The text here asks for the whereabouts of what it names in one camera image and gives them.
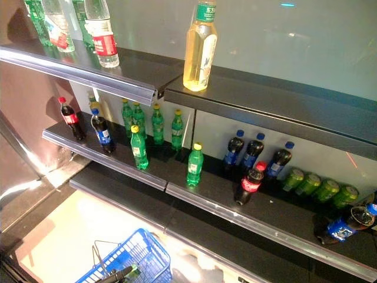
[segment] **green label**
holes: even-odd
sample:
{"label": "green label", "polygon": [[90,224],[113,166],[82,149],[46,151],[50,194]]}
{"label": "green label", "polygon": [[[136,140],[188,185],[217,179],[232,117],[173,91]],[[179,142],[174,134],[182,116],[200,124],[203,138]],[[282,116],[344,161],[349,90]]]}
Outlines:
{"label": "green label", "polygon": [[201,22],[213,22],[216,6],[208,4],[198,4],[196,19]]}

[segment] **shopping basket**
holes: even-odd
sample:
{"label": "shopping basket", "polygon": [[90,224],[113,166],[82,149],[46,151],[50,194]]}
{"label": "shopping basket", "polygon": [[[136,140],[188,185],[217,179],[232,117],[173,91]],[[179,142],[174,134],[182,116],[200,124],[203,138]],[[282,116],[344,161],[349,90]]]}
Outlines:
{"label": "shopping basket", "polygon": [[94,283],[113,269],[119,271],[132,264],[141,272],[135,283],[169,283],[172,279],[169,254],[151,233],[140,228],[76,283]]}

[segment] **black shelf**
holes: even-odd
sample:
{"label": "black shelf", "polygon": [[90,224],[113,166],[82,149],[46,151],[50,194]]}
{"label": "black shelf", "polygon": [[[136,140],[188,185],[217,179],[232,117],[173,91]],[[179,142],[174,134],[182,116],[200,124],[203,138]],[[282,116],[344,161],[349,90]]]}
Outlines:
{"label": "black shelf", "polygon": [[164,99],[377,160],[377,101],[216,66],[206,90],[181,76]]}
{"label": "black shelf", "polygon": [[0,46],[0,61],[37,70],[95,87],[151,105],[155,93],[161,95],[165,86],[183,69],[182,60],[118,48],[120,65],[103,68],[97,55],[74,40],[75,51],[62,53],[55,47],[43,47],[38,40]]}

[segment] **green bottle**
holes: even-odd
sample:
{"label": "green bottle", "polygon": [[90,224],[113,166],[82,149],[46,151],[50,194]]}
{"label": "green bottle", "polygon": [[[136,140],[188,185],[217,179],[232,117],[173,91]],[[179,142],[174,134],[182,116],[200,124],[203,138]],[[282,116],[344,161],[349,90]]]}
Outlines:
{"label": "green bottle", "polygon": [[187,168],[187,184],[190,186],[196,186],[200,181],[200,172],[203,166],[203,153],[201,152],[201,144],[194,143],[194,150],[188,157]]}
{"label": "green bottle", "polygon": [[161,145],[164,143],[164,117],[160,111],[160,105],[153,105],[152,125],[154,144]]}
{"label": "green bottle", "polygon": [[138,169],[146,169],[148,167],[147,152],[145,150],[145,139],[139,132],[139,127],[133,125],[131,127],[132,138],[131,147],[135,157],[136,167]]}
{"label": "green bottle", "polygon": [[134,102],[134,112],[133,112],[133,119],[134,125],[139,126],[139,131],[141,136],[145,139],[147,138],[147,133],[145,132],[145,115],[142,109],[140,108],[139,102]]}
{"label": "green bottle", "polygon": [[176,116],[171,124],[171,146],[174,150],[180,150],[182,148],[183,133],[182,112],[180,109],[177,109],[174,114]]}
{"label": "green bottle", "polygon": [[124,98],[123,101],[123,109],[122,109],[122,116],[123,122],[125,127],[125,132],[127,133],[127,137],[132,137],[131,126],[134,123],[133,119],[133,111],[128,104],[128,99]]}

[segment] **soda bottle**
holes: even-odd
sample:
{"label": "soda bottle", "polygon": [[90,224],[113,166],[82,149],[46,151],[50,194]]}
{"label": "soda bottle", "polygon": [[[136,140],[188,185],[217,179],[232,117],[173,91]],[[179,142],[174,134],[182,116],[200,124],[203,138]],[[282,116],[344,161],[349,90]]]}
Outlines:
{"label": "soda bottle", "polygon": [[61,104],[61,114],[64,121],[71,128],[73,135],[77,140],[83,140],[85,138],[84,132],[81,130],[80,122],[75,114],[75,110],[66,103],[65,97],[59,97]]}
{"label": "soda bottle", "polygon": [[372,226],[377,215],[377,205],[369,203],[356,206],[324,228],[315,230],[315,236],[322,245],[344,242],[346,238]]}
{"label": "soda bottle", "polygon": [[196,186],[200,181],[201,167],[203,166],[203,153],[201,152],[201,144],[194,143],[194,150],[190,153],[188,157],[188,168],[187,168],[187,184],[190,186]]}
{"label": "soda bottle", "polygon": [[257,135],[257,140],[252,140],[247,145],[247,149],[241,161],[241,169],[243,173],[246,173],[251,167],[254,166],[259,154],[262,153],[264,144],[261,142],[261,140],[264,140],[264,134],[259,133]]}
{"label": "soda bottle", "polygon": [[134,125],[138,125],[139,133],[144,139],[147,138],[147,133],[145,132],[145,115],[140,108],[139,102],[134,102],[134,112],[133,112]]}
{"label": "soda bottle", "polygon": [[180,150],[182,148],[183,134],[182,112],[180,109],[177,109],[174,114],[175,117],[171,124],[171,147],[173,150]]}
{"label": "soda bottle", "polygon": [[147,152],[145,151],[145,138],[139,132],[137,125],[131,126],[132,138],[131,147],[135,157],[136,167],[138,169],[146,169],[148,167]]}
{"label": "soda bottle", "polygon": [[91,124],[97,134],[98,140],[102,145],[104,152],[112,153],[115,150],[115,144],[108,131],[107,123],[104,117],[99,115],[98,109],[92,109]]}
{"label": "soda bottle", "polygon": [[275,179],[280,171],[282,171],[284,166],[290,161],[292,154],[288,151],[288,149],[293,149],[294,146],[294,143],[287,141],[285,144],[286,149],[280,149],[273,155],[273,158],[270,161],[266,171],[269,179]]}
{"label": "soda bottle", "polygon": [[243,148],[243,145],[245,144],[243,139],[241,139],[243,137],[243,134],[243,130],[238,130],[237,136],[232,138],[228,142],[228,152],[225,154],[223,160],[224,170],[226,172],[230,171],[230,169],[232,169],[237,162],[238,154],[240,153],[240,151]]}
{"label": "soda bottle", "polygon": [[153,125],[153,140],[154,144],[161,145],[164,143],[164,117],[160,111],[160,105],[153,105],[153,115],[152,115],[152,125]]}
{"label": "soda bottle", "polygon": [[38,34],[39,41],[43,46],[52,46],[49,40],[48,30],[45,26],[45,14],[41,0],[25,0],[28,17],[30,17]]}
{"label": "soda bottle", "polygon": [[131,126],[134,123],[133,111],[130,105],[128,104],[128,99],[124,98],[122,99],[122,102],[123,102],[122,116],[123,116],[125,132],[127,134],[127,137],[132,137]]}
{"label": "soda bottle", "polygon": [[258,190],[263,177],[264,170],[266,170],[267,163],[264,161],[259,161],[255,168],[250,168],[247,174],[242,178],[241,184],[237,187],[236,193],[234,194],[234,200],[239,205],[244,205],[250,200],[253,193]]}
{"label": "soda bottle", "polygon": [[92,36],[87,31],[85,27],[85,20],[87,19],[87,15],[85,13],[85,6],[84,0],[72,0],[73,7],[75,8],[75,13],[77,17],[78,24],[80,25],[81,33],[82,33],[82,41],[84,42],[85,46],[91,50],[94,49],[94,42]]}

